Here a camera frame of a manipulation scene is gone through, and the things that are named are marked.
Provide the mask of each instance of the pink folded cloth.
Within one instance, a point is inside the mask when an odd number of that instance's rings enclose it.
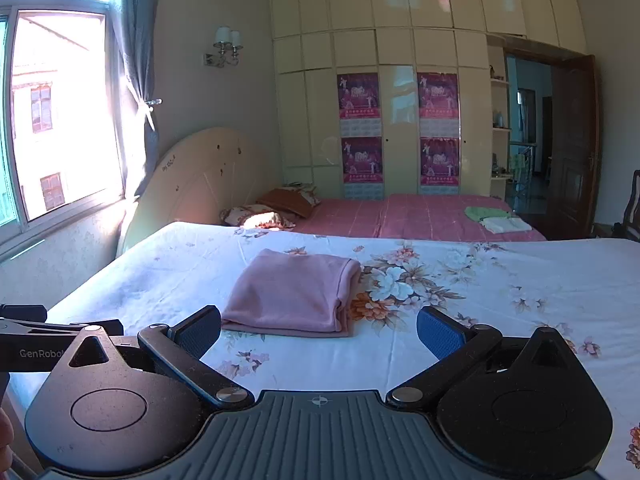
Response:
[[[242,272],[222,313],[222,328],[300,337],[349,335],[347,309],[360,263],[328,254],[264,249]]]

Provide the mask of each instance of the headboard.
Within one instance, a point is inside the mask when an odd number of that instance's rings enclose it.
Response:
[[[190,135],[158,164],[118,255],[174,221],[219,224],[220,210],[252,203],[278,184],[264,153],[246,135],[230,128]]]

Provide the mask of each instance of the floral bed sheet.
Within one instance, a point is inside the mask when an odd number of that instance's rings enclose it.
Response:
[[[640,478],[640,244],[626,240],[412,242],[176,222],[61,301],[49,321],[117,317],[133,335],[153,322],[175,324],[206,304],[223,310],[236,278],[264,248],[356,258],[364,272],[349,306],[352,337],[222,332],[202,361],[256,396],[263,389],[375,389],[384,396],[436,362],[415,332],[426,304],[504,335],[553,326],[614,419],[598,471],[607,479]],[[45,378],[12,374],[24,406]]]

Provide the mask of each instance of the metal screw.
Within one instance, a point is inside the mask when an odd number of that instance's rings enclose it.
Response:
[[[235,402],[241,402],[248,397],[249,393],[244,388],[236,388],[235,386],[229,388],[222,388],[216,393],[216,399],[222,402],[228,402],[233,404]]]
[[[417,402],[422,398],[422,392],[418,388],[404,386],[393,390],[391,396],[398,402]]]

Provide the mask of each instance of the white folded cloth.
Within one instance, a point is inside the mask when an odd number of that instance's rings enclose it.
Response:
[[[494,235],[501,235],[503,233],[517,233],[520,231],[531,231],[531,226],[527,224],[522,218],[517,217],[489,217],[483,218],[480,223],[487,231],[492,232]]]

